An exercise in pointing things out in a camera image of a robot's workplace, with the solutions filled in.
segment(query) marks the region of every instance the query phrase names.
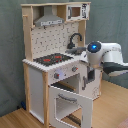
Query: knob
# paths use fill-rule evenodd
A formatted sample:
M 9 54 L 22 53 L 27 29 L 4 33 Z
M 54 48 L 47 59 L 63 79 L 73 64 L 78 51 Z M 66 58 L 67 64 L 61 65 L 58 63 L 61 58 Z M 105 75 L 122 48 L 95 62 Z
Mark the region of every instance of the knob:
M 72 71 L 75 72 L 78 68 L 77 67 L 73 67 Z
M 58 73 L 55 73 L 55 74 L 54 74 L 54 78 L 55 78 L 55 79 L 59 79 L 59 74 L 58 74 Z

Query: wooden play kitchen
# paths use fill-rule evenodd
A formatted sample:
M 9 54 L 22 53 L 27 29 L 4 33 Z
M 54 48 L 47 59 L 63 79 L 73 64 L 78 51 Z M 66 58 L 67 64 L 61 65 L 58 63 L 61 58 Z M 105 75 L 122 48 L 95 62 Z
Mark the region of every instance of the wooden play kitchen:
M 23 4 L 26 108 L 45 128 L 76 128 L 63 122 L 82 109 L 81 128 L 91 128 L 101 72 L 80 61 L 90 2 Z

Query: oven door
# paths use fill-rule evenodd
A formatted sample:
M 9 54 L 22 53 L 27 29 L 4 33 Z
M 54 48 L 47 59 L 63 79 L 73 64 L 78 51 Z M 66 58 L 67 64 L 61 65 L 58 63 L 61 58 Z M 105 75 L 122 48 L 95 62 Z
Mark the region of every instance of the oven door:
M 56 128 L 76 128 L 61 121 L 64 117 L 82 109 L 81 128 L 91 128 L 92 123 L 92 99 L 80 96 L 70 91 L 57 87 L 49 87 L 49 118 L 50 124 Z

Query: faucet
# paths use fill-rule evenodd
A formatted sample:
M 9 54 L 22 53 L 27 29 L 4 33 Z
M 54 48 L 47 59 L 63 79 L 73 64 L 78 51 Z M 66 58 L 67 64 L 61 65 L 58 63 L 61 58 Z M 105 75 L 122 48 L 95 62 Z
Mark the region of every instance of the faucet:
M 73 37 L 74 37 L 75 35 L 80 36 L 80 41 L 82 41 L 82 35 L 81 35 L 80 33 L 74 33 L 74 34 L 71 36 L 71 38 L 70 38 L 70 43 L 69 43 L 68 46 L 67 46 L 68 49 L 72 49 L 73 47 L 75 47 L 75 44 L 73 44 L 73 42 L 72 42 L 72 39 L 73 39 Z

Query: gray curtain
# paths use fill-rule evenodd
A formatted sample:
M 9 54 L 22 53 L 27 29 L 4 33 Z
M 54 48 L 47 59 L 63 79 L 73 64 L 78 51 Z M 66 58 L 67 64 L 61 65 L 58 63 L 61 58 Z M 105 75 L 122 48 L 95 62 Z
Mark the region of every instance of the gray curtain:
M 25 53 L 20 4 L 46 2 L 68 2 L 68 0 L 0 1 L 0 116 L 16 110 L 20 102 L 25 101 L 22 64 Z M 86 44 L 94 40 L 117 42 L 122 46 L 124 62 L 128 62 L 128 1 L 91 0 L 91 2 Z M 127 78 L 128 74 L 111 78 L 105 74 L 103 76 L 105 80 L 128 88 Z

